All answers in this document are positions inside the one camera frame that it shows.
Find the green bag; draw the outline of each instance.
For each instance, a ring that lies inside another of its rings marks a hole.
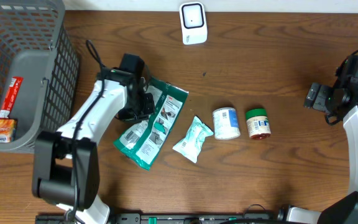
[[[146,92],[153,94],[155,113],[148,121],[126,130],[114,145],[141,168],[150,170],[185,104],[188,92],[154,77],[150,79]]]

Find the white wall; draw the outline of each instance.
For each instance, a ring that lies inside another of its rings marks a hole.
[[[70,10],[177,11],[183,0],[63,0]],[[209,12],[358,13],[358,0],[202,0]]]

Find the jar with green lid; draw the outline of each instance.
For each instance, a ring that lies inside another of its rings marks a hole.
[[[270,137],[269,119],[265,109],[254,109],[246,113],[248,134],[251,139],[265,139]]]

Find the gray plastic basket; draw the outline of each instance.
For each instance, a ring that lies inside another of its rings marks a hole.
[[[33,152],[41,130],[70,119],[80,63],[64,13],[61,0],[0,0],[0,109],[11,78],[24,78],[9,115],[16,137],[0,151]]]

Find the tabletop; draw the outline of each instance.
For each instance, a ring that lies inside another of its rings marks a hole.
[[[242,213],[259,203],[322,211],[347,194],[349,155],[342,124],[303,107],[313,82],[332,85],[334,71],[358,49],[358,14],[207,13],[208,39],[183,45],[177,12],[67,11],[65,27],[81,55],[74,112],[93,89],[98,64],[140,55],[152,74],[189,91],[150,171],[113,145],[130,125],[113,120],[99,146],[99,195],[117,211]],[[241,136],[208,137],[198,162],[172,147],[194,116],[213,127],[212,112],[237,110]],[[248,137],[245,112],[267,110],[272,135]],[[0,153],[0,223],[33,223],[61,210],[31,194],[31,154]]]

